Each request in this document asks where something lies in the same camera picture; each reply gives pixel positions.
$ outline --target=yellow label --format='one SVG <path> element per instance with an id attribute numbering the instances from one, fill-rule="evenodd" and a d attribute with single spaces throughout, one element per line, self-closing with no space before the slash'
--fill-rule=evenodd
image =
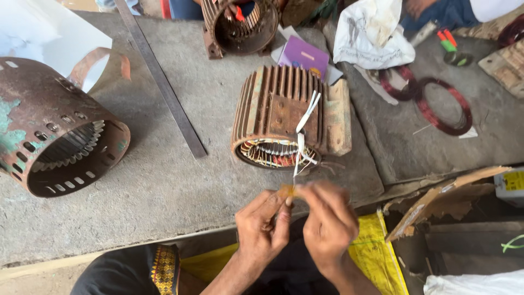
<path id="1" fill-rule="evenodd" d="M 524 189 L 524 171 L 515 171 L 504 174 L 504 182 L 507 191 L 519 191 Z"/>

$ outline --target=steel ruler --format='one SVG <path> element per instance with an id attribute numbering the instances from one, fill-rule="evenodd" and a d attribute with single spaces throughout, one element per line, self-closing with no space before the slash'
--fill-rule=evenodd
<path id="1" fill-rule="evenodd" d="M 115 0 L 115 3 L 195 160 L 207 156 L 204 146 L 195 133 L 193 126 L 191 126 L 191 122 L 189 122 L 182 105 L 178 101 L 177 95 L 169 84 L 166 74 L 162 71 L 149 43 L 147 43 L 144 33 L 140 29 L 140 26 L 138 26 L 135 16 L 131 14 L 131 10 L 129 10 L 125 0 Z"/>

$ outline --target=bolt hole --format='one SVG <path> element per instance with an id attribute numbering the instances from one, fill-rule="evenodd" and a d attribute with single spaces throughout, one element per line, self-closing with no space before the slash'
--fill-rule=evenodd
<path id="1" fill-rule="evenodd" d="M 36 131 L 35 132 L 35 136 L 42 140 L 42 141 L 46 141 L 47 140 L 47 135 L 45 133 L 43 133 L 42 131 Z"/>
<path id="2" fill-rule="evenodd" d="M 5 63 L 12 68 L 18 68 L 18 65 L 10 60 L 6 60 Z"/>
<path id="3" fill-rule="evenodd" d="M 75 112 L 74 115 L 77 116 L 78 118 L 82 119 L 82 120 L 87 119 L 87 117 L 83 113 L 81 113 L 81 112 Z"/>
<path id="4" fill-rule="evenodd" d="M 22 153 L 20 153 L 20 152 L 17 152 L 17 153 L 16 153 L 16 156 L 17 156 L 20 160 L 22 160 L 22 162 L 24 162 L 24 163 L 27 162 L 27 157 L 26 157 L 24 154 L 22 154 Z"/>
<path id="5" fill-rule="evenodd" d="M 22 181 L 22 178 L 20 178 L 20 176 L 18 176 L 16 173 L 14 172 L 11 172 L 11 174 L 16 177 L 16 179 L 18 179 L 18 181 Z"/>
<path id="6" fill-rule="evenodd" d="M 18 166 L 17 164 L 13 163 L 13 168 L 16 169 L 16 171 L 20 172 L 20 173 L 23 173 L 24 170 L 22 170 L 22 168 L 20 168 L 20 166 Z"/>
<path id="7" fill-rule="evenodd" d="M 66 115 L 63 115 L 63 116 L 61 117 L 61 119 L 62 119 L 62 121 L 64 121 L 64 122 L 67 123 L 67 124 L 73 124 L 73 123 L 74 123 L 73 119 L 71 119 L 70 117 L 68 117 L 68 116 L 66 116 Z"/>
<path id="8" fill-rule="evenodd" d="M 54 123 L 48 123 L 46 127 L 47 129 L 51 130 L 52 132 L 58 131 L 58 126 L 56 126 Z"/>
<path id="9" fill-rule="evenodd" d="M 54 189 L 52 189 L 51 187 L 49 186 L 45 186 L 45 188 L 48 188 L 52 193 L 56 194 L 57 192 L 54 191 Z"/>
<path id="10" fill-rule="evenodd" d="M 27 141 L 24 142 L 24 147 L 26 148 L 26 150 L 28 150 L 28 151 L 31 152 L 31 153 L 34 152 L 34 151 L 36 151 L 36 148 L 35 148 L 32 144 L 30 144 L 29 142 L 27 142 Z"/>
<path id="11" fill-rule="evenodd" d="M 63 186 L 61 186 L 60 184 L 55 184 L 54 186 L 61 192 L 65 192 L 66 191 L 66 189 Z"/>
<path id="12" fill-rule="evenodd" d="M 72 184 L 70 181 L 66 181 L 64 183 L 65 183 L 65 185 L 67 185 L 70 188 L 75 188 L 74 184 Z"/>

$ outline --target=cardboard piece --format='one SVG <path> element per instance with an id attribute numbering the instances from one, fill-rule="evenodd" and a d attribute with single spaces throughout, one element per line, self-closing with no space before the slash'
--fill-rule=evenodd
<path id="1" fill-rule="evenodd" d="M 502 166 L 484 168 L 431 188 L 409 208 L 399 224 L 388 234 L 386 242 L 413 235 L 413 225 L 428 219 L 431 215 L 442 217 L 450 214 L 460 220 L 471 210 L 472 201 L 495 190 L 495 185 L 492 183 L 474 184 L 474 182 L 510 169 Z"/>

